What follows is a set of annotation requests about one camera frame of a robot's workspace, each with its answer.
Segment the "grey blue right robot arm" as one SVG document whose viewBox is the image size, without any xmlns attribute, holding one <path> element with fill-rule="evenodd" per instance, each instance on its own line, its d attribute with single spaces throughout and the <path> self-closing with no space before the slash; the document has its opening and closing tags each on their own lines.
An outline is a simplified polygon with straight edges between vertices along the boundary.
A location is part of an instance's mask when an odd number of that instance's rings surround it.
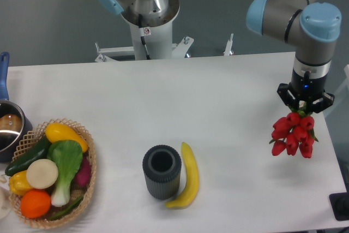
<svg viewBox="0 0 349 233">
<path fill-rule="evenodd" d="M 335 96 L 324 86 L 341 19 L 336 6 L 318 0 L 254 0 L 250 4 L 249 30 L 296 48 L 291 81 L 277 90 L 286 106 L 300 109 L 303 101 L 306 113 L 319 113 L 333 105 Z"/>
</svg>

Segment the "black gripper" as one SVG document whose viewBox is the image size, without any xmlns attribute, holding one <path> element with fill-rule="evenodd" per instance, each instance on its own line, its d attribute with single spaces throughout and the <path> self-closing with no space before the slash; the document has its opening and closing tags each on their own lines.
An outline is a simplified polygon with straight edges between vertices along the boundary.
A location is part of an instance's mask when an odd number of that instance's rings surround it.
<svg viewBox="0 0 349 233">
<path fill-rule="evenodd" d="M 320 113 L 334 104 L 335 95 L 324 91 L 330 62 L 320 65 L 294 60 L 291 83 L 280 83 L 277 94 L 290 108 L 299 108 L 299 100 L 313 100 L 309 113 Z"/>
</svg>

